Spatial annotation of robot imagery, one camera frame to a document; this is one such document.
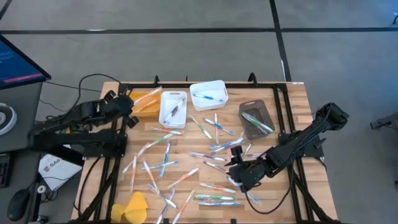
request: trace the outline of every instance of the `black mouse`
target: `black mouse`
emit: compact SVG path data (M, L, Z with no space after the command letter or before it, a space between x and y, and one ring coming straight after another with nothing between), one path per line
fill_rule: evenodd
M10 221L16 222L25 215L30 192L27 189L18 190L8 203L7 216Z

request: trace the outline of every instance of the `computer monitor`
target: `computer monitor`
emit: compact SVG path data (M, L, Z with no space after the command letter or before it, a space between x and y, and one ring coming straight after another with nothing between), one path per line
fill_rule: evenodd
M47 72L0 35L0 90L49 79Z

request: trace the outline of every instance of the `keyboard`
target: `keyboard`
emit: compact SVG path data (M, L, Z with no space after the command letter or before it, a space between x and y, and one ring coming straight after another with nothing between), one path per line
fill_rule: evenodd
M10 182L10 175L10 154L0 154L0 188L8 187L8 184Z

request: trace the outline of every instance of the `concrete floor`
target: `concrete floor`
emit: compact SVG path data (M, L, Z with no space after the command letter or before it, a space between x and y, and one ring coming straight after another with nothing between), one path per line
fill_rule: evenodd
M0 7L5 3L0 0ZM389 27L398 11L393 0L278 0L282 28ZM13 0L0 30L135 29L176 27L273 27L266 0ZM101 72L120 80L283 81L274 33L7 35L53 77L77 86ZM369 122L398 111L398 33L283 33L293 81L305 82L312 110L334 101L350 115L324 144L331 191L339 219L347 223L396 223L394 188L398 139ZM96 90L106 79L84 87ZM67 109L76 90L44 84L42 99ZM99 97L84 91L82 100ZM58 114L39 105L37 119ZM40 213L52 222L70 218L78 178L60 189Z

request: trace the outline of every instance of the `wooden tabletop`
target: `wooden tabletop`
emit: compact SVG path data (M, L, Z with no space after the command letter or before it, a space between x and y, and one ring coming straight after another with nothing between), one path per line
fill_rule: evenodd
M287 83L290 104L292 107L292 113L294 117L294 123L297 130L306 128L312 122L310 105L308 103L307 93L302 83ZM104 83L101 97L109 90L117 91L118 84L113 82ZM135 91L144 91L145 89L137 89ZM278 133L279 124L277 119L277 111L275 108L274 94L271 89L268 88L230 88L227 89L229 100L225 107L217 110L201 111L197 112L193 109L192 101L188 88L173 88L166 89L165 91L186 91L188 94L188 105L187 114L194 115L197 121L204 125L211 135L214 136L215 128L204 122L203 118L214 118L214 113L218 114L218 121L220 124L226 127L226 129L233 130L234 136L229 135L226 132L218 131L221 142L228 142L239 138L239 134L243 131L243 127L238 117L239 104L251 101L251 100L264 100L268 112L275 125L275 132L270 134L266 138L257 139L253 141L253 147L250 153L264 152L271 146L278 144ZM285 127L289 127L287 123L286 110L283 101L282 93L279 93L282 111L284 114ZM132 129L127 128L128 144L126 149L126 155L121 159L120 173L118 176L118 185L116 189L115 203L127 204L130 199L129 183L131 180L131 170L126 174L122 174L121 171L126 167L132 160L133 154L137 153L140 148L147 142L156 140L164 133L152 131L151 127L161 127L158 122L158 117L154 118L140 118L139 124ZM289 195L282 206L270 215L260 215L253 211L249 206L244 194L237 192L235 194L216 191L199 186L199 182L212 183L222 185L234 189L234 187L227 182L226 174L212 167L207 166L203 163L203 159L190 157L189 152L203 152L209 153L208 146L214 144L214 141L210 141L199 129L199 127L190 119L187 119L187 125L182 130L182 136L173 136L170 138L172 146L170 148L169 161L179 161L177 166L169 166L165 169L163 178L159 177L159 170L154 169L152 173L155 177L156 183L159 189L166 195L169 195L170 190L167 186L177 180L180 176L189 172L190 170L199 167L199 171L182 181L175 186L175 196L173 201L181 206L182 203L187 199L192 189L196 190L196 194L212 194L212 195L225 195L236 197L240 206L237 207L209 207L198 205L196 199L191 200L182 214L179 223L229 223L232 218L237 219L238 223L293 223L295 222L294 209L292 203L292 197ZM243 149L249 144L246 139L243 144ZM159 145L149 148L143 157L139 158L137 167L141 168L142 160L145 159L149 165L163 163L164 152L166 142L162 142ZM217 156L230 158L230 151L223 151ZM81 175L80 186L76 201L80 193L81 185L86 177L88 169L94 162L95 158L88 159L83 167ZM86 187L83 192L82 207L86 208L94 196L98 192L98 186L101 178L101 172L103 169L103 161L101 159L94 167L90 174ZM335 206L330 192L328 178L326 176L325 168L315 159L303 158L303 166L305 169L305 175L308 182L308 189L313 195L314 199L319 203L322 209L332 218L337 218ZM283 170L280 174L274 178L263 178L261 180L262 185L251 190L251 193L261 199L261 205L254 204L254 206L260 211L268 211L274 208L285 194L288 186L289 179L287 177L286 170ZM134 182L134 190L141 191L148 203L149 208L147 209L147 220L146 223L154 223L160 212L162 211L165 202L157 195L153 194L147 184L150 183L149 176L145 170L138 169L136 179ZM304 212L304 203L300 191L298 190L298 196L300 199L300 207L302 209L302 216L306 218ZM105 195L102 203L101 217L104 218L106 207L108 203L108 194ZM174 219L178 210L169 208L165 218L171 220ZM72 218L77 217L77 212L74 210Z

